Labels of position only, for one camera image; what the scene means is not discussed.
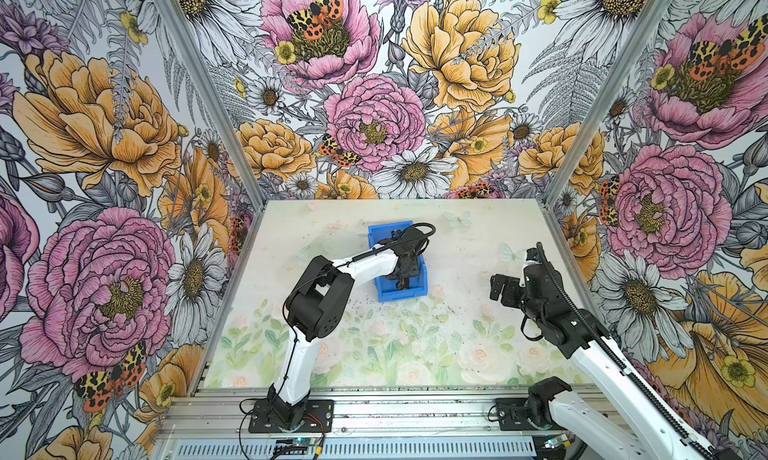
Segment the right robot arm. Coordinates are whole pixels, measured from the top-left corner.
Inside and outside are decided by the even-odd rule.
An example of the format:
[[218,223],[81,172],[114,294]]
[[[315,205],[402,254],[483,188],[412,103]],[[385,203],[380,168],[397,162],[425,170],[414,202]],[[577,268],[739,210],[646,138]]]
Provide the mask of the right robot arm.
[[533,322],[538,337],[586,373],[627,424],[620,427],[588,405],[570,384],[552,376],[529,386],[524,401],[496,401],[501,429],[561,428],[605,459],[737,458],[734,450],[714,445],[685,423],[600,321],[576,306],[541,244],[527,251],[519,276],[493,275],[489,296]]

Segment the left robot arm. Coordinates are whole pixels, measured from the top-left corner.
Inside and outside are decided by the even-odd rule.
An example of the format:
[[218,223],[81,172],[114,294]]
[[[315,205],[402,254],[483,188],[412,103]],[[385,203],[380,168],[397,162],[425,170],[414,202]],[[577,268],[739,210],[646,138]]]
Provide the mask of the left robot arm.
[[282,430],[300,427],[309,416],[311,375],[320,347],[341,323],[353,288],[372,282],[383,303],[426,295],[424,253],[435,233],[436,227],[425,222],[374,225],[367,250],[337,260],[318,255],[310,261],[284,302],[291,345],[268,390],[267,413],[254,417]]

